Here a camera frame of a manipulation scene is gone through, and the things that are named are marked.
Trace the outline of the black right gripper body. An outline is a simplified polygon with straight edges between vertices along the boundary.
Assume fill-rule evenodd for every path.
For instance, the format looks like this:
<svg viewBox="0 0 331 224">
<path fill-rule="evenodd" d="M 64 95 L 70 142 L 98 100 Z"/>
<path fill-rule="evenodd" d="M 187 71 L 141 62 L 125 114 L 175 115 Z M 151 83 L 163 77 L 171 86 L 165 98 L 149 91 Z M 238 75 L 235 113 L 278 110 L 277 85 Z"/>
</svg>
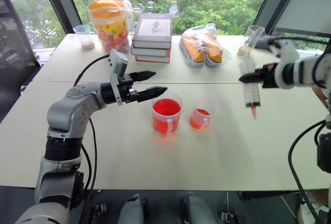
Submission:
<svg viewBox="0 0 331 224">
<path fill-rule="evenodd" d="M 277 88 L 275 71 L 278 64 L 266 64 L 262 67 L 262 87 Z"/>
</svg>

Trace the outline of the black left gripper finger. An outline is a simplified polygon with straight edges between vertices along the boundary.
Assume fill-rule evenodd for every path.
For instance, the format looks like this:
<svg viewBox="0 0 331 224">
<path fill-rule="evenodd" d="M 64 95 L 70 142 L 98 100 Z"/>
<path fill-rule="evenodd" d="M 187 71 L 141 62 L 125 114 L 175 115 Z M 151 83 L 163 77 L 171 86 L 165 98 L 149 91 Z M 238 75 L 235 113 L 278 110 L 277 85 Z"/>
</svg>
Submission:
<svg viewBox="0 0 331 224">
<path fill-rule="evenodd" d="M 143 102 L 161 96 L 168 88 L 163 86 L 150 87 L 137 93 L 137 102 Z"/>
<path fill-rule="evenodd" d="M 142 82 L 142 81 L 148 80 L 149 78 L 153 77 L 154 75 L 156 75 L 155 72 L 146 70 L 146 71 L 132 72 L 130 74 L 130 77 L 133 82 Z"/>
</svg>

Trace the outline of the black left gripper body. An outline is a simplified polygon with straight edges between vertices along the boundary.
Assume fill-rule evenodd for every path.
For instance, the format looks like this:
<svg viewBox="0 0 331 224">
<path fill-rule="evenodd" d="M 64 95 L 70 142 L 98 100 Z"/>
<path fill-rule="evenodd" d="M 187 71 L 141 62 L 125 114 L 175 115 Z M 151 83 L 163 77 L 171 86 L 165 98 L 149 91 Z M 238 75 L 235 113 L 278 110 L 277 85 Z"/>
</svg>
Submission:
<svg viewBox="0 0 331 224">
<path fill-rule="evenodd" d="M 124 74 L 122 77 L 118 77 L 118 90 L 121 97 L 121 101 L 124 103 L 130 103 L 137 101 L 138 92 L 132 88 L 134 80 L 131 74 Z"/>
</svg>

